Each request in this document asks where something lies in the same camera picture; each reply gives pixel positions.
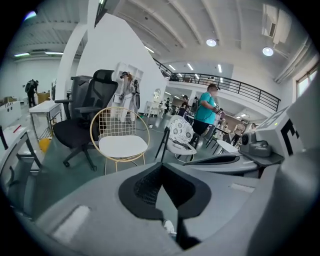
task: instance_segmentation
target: white panel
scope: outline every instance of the white panel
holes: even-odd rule
[[[119,62],[143,71],[140,111],[152,99],[155,89],[159,88],[160,99],[163,97],[168,81],[162,76],[141,40],[124,20],[105,14],[84,48],[77,75],[92,76],[99,69],[116,70]]]
[[[24,60],[14,62],[6,59],[0,68],[0,98],[12,96],[18,99],[27,97],[25,85],[29,80],[39,81],[38,92],[47,92],[51,89],[51,82],[57,78],[60,59]],[[76,75],[78,61],[72,64],[70,77]],[[72,80],[67,81],[68,88]]]
[[[278,98],[281,97],[281,87],[267,74],[257,73],[240,66],[233,67],[232,79],[264,90]]]

